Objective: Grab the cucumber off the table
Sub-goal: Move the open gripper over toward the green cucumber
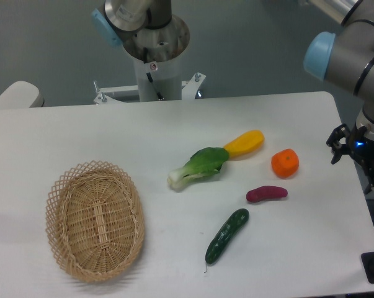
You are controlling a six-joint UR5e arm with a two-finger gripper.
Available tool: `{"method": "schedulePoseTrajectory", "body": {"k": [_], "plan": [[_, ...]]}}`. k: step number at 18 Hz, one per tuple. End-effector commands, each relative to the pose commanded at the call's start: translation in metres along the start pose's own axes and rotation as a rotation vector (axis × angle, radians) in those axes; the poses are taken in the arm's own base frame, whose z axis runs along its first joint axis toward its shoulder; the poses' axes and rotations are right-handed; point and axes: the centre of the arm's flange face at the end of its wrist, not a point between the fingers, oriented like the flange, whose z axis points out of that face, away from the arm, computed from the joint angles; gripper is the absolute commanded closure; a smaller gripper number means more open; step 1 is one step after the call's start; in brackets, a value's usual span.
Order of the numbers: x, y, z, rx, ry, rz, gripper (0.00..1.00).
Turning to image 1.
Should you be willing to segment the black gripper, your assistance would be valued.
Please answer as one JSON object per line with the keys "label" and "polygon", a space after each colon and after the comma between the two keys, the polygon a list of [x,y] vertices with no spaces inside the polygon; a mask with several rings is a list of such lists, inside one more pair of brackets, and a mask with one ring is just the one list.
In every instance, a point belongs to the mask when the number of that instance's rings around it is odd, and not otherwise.
{"label": "black gripper", "polygon": [[374,140],[365,136],[367,127],[353,127],[350,132],[346,124],[336,127],[326,141],[331,149],[331,164],[334,165],[344,155],[350,157],[363,169],[368,184],[363,193],[368,194],[374,190]]}

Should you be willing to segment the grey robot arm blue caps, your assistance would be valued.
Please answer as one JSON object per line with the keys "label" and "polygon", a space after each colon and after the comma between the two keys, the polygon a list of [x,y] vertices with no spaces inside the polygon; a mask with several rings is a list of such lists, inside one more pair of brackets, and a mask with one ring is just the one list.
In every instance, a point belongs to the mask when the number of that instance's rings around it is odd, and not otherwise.
{"label": "grey robot arm blue caps", "polygon": [[[307,73],[361,98],[355,125],[341,125],[327,145],[332,162],[348,155],[374,189],[374,1],[315,1],[314,5],[343,26],[340,35],[318,34],[303,66]],[[91,14],[98,33],[132,58],[141,101],[193,100],[204,80],[197,73],[187,84],[179,58],[189,44],[185,22],[172,13],[170,1],[105,1]]]}

